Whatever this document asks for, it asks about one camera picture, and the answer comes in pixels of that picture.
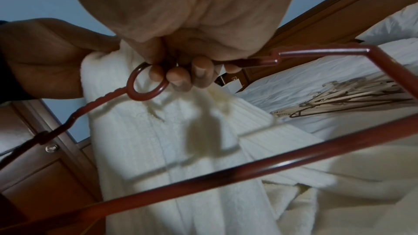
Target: blue-gray wall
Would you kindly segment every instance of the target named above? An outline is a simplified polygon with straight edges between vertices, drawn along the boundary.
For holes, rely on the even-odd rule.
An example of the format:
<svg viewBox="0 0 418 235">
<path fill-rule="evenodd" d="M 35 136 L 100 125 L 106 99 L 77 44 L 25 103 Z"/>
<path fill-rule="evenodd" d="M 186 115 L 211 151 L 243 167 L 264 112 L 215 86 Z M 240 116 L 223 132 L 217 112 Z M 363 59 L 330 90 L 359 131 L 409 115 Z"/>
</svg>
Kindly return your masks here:
<svg viewBox="0 0 418 235">
<path fill-rule="evenodd" d="M 301 15 L 324 0 L 293 0 L 281 25 Z M 88 28 L 103 34 L 112 32 L 96 21 L 77 0 L 0 0 L 0 20 L 26 20 L 39 17 L 53 17 Z M 44 100 L 60 122 L 85 104 L 77 100 Z M 89 136 L 88 121 L 84 117 L 71 128 L 70 134 L 77 141 Z"/>
</svg>

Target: hand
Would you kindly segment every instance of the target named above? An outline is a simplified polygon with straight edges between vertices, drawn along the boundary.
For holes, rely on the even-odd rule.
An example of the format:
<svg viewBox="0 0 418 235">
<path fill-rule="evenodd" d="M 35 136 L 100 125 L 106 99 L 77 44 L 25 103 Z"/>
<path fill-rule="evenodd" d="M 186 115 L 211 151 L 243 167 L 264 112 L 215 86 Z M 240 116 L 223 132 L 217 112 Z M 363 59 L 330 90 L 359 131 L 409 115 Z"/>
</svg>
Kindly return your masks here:
<svg viewBox="0 0 418 235">
<path fill-rule="evenodd" d="M 92 51 L 119 49 L 119 39 L 56 19 L 0 26 L 0 47 L 22 88 L 36 98 L 82 97 L 80 65 Z"/>
<path fill-rule="evenodd" d="M 99 21 L 126 40 L 147 62 L 176 58 L 167 79 L 181 91 L 209 86 L 218 75 L 211 60 L 246 58 L 279 26 L 291 0 L 80 0 Z M 240 69 L 226 65 L 228 72 Z M 151 79 L 164 75 L 150 70 Z"/>
</svg>

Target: sleeve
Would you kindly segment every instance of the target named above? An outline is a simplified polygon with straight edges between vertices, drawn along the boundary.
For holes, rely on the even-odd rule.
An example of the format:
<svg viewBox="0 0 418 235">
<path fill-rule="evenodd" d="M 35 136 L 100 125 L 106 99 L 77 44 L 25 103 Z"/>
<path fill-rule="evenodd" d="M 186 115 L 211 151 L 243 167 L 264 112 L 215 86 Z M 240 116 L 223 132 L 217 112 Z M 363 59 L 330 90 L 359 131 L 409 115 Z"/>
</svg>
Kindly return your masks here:
<svg viewBox="0 0 418 235">
<path fill-rule="evenodd" d="M 6 21 L 0 20 L 0 27 L 1 25 L 5 23 Z M 0 87 L 1 87 L 0 104 L 4 102 L 8 102 L 8 101 L 34 99 L 32 96 L 26 93 L 23 90 L 23 88 L 20 86 L 20 84 L 17 82 L 1 50 L 0 50 Z"/>
</svg>

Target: wooden cabinet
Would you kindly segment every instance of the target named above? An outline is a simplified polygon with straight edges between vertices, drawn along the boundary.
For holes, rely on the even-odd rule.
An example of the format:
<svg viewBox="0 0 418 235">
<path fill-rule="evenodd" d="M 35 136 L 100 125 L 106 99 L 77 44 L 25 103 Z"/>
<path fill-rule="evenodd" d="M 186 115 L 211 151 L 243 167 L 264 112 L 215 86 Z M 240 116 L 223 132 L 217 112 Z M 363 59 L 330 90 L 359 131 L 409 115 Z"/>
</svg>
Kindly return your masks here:
<svg viewBox="0 0 418 235">
<path fill-rule="evenodd" d="M 40 102 L 33 103 L 0 107 L 0 153 L 22 144 L 35 133 L 51 129 L 48 126 L 51 121 L 44 119 L 48 113 L 34 107 Z M 33 147 L 0 171 L 0 192 L 0 218 L 7 220 L 0 221 L 2 226 L 99 202 L 101 194 L 89 140 L 71 144 L 71 138 L 62 135 L 46 145 Z M 104 233 L 104 220 L 46 232 L 51 235 Z"/>
</svg>

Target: wire hanger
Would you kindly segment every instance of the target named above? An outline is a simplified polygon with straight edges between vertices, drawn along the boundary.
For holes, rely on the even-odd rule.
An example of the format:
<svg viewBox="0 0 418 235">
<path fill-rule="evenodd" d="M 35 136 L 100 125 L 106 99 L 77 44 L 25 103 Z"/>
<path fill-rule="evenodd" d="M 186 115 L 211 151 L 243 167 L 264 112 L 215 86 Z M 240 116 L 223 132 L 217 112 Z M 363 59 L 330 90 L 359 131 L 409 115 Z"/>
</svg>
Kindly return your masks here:
<svg viewBox="0 0 418 235">
<path fill-rule="evenodd" d="M 321 57 L 327 55 L 366 56 L 384 73 L 397 82 L 397 84 L 399 84 L 405 91 L 410 93 L 415 99 L 418 99 L 418 78 L 376 46 L 359 44 L 330 44 L 277 48 L 271 50 L 270 55 L 267 57 L 214 63 L 234 64 L 242 68 L 263 67 L 277 65 L 283 59 L 287 58 L 312 56 Z M 164 79 L 157 88 L 148 93 L 141 94 L 134 89 L 136 77 L 148 66 L 150 65 L 147 63 L 140 64 L 132 72 L 126 87 L 119 88 L 93 102 L 86 104 L 84 107 L 75 111 L 69 119 L 57 129 L 48 133 L 45 132 L 37 134 L 33 139 L 23 143 L 19 148 L 14 150 L 9 156 L 5 157 L 0 162 L 0 169 L 4 168 L 18 155 L 24 153 L 34 145 L 45 144 L 59 134 L 65 132 L 74 124 L 77 118 L 95 109 L 96 107 L 113 100 L 114 98 L 127 94 L 133 100 L 145 101 L 158 96 L 165 88 L 167 88 L 169 84 L 166 79 Z M 0 235 L 36 234 L 38 232 L 59 228 L 76 222 L 96 221 L 106 217 L 107 215 L 277 173 L 289 168 L 302 166 L 348 152 L 372 147 L 377 144 L 408 137 L 416 133 L 418 133 L 418 114 L 230 169 L 199 176 L 152 190 L 143 191 L 134 195 L 100 202 L 78 210 L 58 214 L 56 216 L 3 228 L 0 229 Z"/>
</svg>

